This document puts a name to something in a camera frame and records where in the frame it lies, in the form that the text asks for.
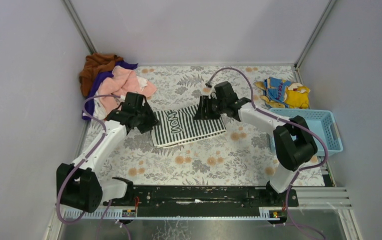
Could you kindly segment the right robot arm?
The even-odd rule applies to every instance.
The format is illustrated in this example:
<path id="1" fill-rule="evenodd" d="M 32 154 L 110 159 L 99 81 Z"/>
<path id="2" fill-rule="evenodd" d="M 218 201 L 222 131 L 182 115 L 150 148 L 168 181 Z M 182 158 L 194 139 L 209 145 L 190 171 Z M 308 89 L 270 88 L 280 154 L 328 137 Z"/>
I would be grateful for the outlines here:
<path id="1" fill-rule="evenodd" d="M 272 194 L 286 192 L 300 166 L 318 151 L 312 132 L 303 117 L 297 115 L 286 118 L 257 108 L 251 99 L 239 98 L 227 81 L 217 84 L 214 92 L 209 95 L 200 96 L 194 119 L 217 120 L 223 114 L 250 124 L 273 138 L 279 165 L 266 185 Z"/>

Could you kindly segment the green white striped towel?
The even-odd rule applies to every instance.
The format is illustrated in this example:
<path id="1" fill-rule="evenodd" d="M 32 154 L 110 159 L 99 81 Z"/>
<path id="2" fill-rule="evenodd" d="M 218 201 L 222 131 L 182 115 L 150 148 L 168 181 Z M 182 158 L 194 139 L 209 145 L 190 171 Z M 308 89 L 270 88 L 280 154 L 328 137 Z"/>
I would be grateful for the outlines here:
<path id="1" fill-rule="evenodd" d="M 226 133 L 222 119 L 194 120 L 198 106 L 156 111 L 159 123 L 151 130 L 152 142 L 158 148 L 171 148 Z"/>

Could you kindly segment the floral table cloth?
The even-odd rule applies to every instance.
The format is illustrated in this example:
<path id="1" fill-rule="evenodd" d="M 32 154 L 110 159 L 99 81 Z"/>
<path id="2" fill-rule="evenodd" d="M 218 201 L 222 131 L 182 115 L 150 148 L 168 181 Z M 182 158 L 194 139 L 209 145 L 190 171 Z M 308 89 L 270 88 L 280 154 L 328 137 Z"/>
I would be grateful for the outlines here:
<path id="1" fill-rule="evenodd" d="M 140 66 L 136 74 L 156 87 L 149 98 L 154 111 L 196 105 L 209 93 L 207 82 L 228 81 L 238 97 L 253 98 L 260 108 L 262 91 L 254 83 L 268 77 L 294 80 L 288 65 Z M 104 161 L 101 180 L 121 177 L 137 185 L 263 186 L 278 169 L 268 134 L 223 116 L 224 134 L 170 148 L 154 147 L 150 133 L 132 130 Z"/>

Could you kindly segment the pink towel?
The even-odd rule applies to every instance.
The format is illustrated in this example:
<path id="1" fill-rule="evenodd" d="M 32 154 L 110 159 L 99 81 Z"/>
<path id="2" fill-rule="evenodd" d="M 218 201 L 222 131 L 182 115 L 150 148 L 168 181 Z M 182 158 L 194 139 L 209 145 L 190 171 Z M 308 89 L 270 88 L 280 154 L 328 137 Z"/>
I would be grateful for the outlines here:
<path id="1" fill-rule="evenodd" d="M 98 88 L 99 95 L 126 96 L 128 92 L 150 97 L 156 92 L 154 84 L 143 77 L 137 76 L 134 70 L 115 66 L 112 77 L 105 78 Z"/>

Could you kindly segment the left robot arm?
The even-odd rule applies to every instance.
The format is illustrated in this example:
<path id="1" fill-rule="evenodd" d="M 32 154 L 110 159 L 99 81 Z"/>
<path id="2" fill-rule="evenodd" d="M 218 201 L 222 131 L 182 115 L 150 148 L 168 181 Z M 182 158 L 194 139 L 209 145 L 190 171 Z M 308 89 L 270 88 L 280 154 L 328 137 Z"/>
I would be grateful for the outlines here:
<path id="1" fill-rule="evenodd" d="M 101 180 L 97 174 L 131 130 L 137 129 L 144 134 L 159 123 L 147 98 L 133 92 L 128 92 L 125 100 L 105 119 L 92 119 L 101 125 L 101 131 L 71 164 L 62 163 L 56 171 L 56 205 L 66 205 L 86 213 L 94 212 L 103 202 L 120 200 L 128 204 L 134 200 L 131 180 L 122 177 Z"/>

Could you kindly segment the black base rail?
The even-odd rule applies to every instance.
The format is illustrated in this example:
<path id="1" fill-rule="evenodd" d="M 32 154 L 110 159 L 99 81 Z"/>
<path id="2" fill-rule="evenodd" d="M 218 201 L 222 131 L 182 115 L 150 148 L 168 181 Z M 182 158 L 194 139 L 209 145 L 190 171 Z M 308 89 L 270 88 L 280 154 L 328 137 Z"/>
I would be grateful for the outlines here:
<path id="1" fill-rule="evenodd" d="M 260 210 L 299 205 L 296 192 L 276 193 L 263 186 L 136 185 L 113 206 L 131 207 L 138 217 L 259 217 Z"/>

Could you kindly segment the blue yellow cartoon towel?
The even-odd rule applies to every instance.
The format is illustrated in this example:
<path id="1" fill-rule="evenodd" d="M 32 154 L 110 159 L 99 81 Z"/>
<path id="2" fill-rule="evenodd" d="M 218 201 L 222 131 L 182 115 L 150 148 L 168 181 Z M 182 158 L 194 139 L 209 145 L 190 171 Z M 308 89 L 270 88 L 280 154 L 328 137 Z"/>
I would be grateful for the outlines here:
<path id="1" fill-rule="evenodd" d="M 254 85 L 263 94 L 259 97 L 269 108 L 308 109 L 310 89 L 298 82 L 269 77 Z"/>

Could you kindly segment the light blue plastic basket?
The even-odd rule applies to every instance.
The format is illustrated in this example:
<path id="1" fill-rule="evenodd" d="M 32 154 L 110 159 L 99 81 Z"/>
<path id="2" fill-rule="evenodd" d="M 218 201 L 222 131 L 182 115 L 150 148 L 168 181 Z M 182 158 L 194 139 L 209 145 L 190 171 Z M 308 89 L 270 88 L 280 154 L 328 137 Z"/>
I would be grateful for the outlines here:
<path id="1" fill-rule="evenodd" d="M 328 110 L 296 108 L 271 108 L 270 111 L 289 118 L 295 116 L 303 117 L 306 120 L 308 128 L 318 135 L 326 144 L 329 156 L 343 151 L 342 142 L 332 112 Z"/>

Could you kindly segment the brown towel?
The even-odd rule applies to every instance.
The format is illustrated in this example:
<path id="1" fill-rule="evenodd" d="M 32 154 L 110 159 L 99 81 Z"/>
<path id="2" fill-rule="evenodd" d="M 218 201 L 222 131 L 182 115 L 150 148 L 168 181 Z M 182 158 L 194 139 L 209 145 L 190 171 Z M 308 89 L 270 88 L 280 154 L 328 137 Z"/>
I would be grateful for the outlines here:
<path id="1" fill-rule="evenodd" d="M 112 71 L 115 63 L 122 61 L 121 56 L 115 54 L 93 53 L 86 56 L 86 62 L 79 73 L 80 90 L 84 97 L 88 96 L 96 76 L 101 72 Z"/>

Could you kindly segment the purple towel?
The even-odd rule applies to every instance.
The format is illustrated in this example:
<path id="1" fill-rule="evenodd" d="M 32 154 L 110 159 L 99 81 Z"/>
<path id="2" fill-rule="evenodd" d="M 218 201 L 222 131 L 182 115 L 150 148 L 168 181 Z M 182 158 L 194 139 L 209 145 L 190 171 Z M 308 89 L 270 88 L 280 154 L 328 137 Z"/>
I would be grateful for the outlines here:
<path id="1" fill-rule="evenodd" d="M 120 66 L 120 67 L 128 69 L 128 70 L 135 70 L 138 67 L 138 64 L 137 63 L 131 64 L 131 63 L 127 63 L 124 60 L 122 60 L 122 61 L 116 62 L 115 66 Z M 93 83 L 91 85 L 91 89 L 90 89 L 86 99 L 89 99 L 90 97 L 93 97 L 95 95 L 95 93 L 97 92 L 97 90 L 99 89 L 99 86 L 101 85 L 101 83 L 106 78 L 108 78 L 108 77 L 112 78 L 113 76 L 114 75 L 112 74 L 112 70 L 110 70 L 110 71 L 103 71 L 103 72 L 98 73 L 96 75 L 96 77 L 94 78 L 94 81 L 93 81 Z M 94 114 L 94 111 L 95 111 L 94 100 L 90 100 L 90 101 L 86 102 L 85 110 L 90 115 Z"/>

